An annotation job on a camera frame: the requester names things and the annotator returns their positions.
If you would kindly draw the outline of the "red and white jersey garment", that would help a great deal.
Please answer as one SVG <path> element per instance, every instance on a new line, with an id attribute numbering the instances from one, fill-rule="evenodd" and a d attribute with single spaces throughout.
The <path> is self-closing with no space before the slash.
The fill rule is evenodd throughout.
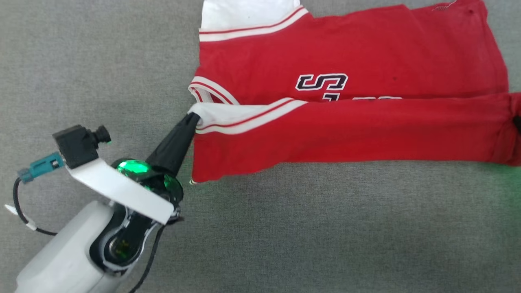
<path id="1" fill-rule="evenodd" d="M 300 0 L 204 0 L 192 184 L 281 162 L 521 166 L 521 92 L 484 0 L 315 17 Z"/>

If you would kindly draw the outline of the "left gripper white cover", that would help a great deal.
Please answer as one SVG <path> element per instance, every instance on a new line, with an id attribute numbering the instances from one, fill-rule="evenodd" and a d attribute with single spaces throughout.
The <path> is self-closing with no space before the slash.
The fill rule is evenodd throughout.
<path id="1" fill-rule="evenodd" d="M 146 159 L 153 169 L 177 176 L 195 135 L 200 117 L 189 113 L 166 135 Z M 160 224 L 166 225 L 173 215 L 171 202 L 146 189 L 97 158 L 76 168 L 67 167 L 69 174 L 93 191 L 130 208 Z"/>

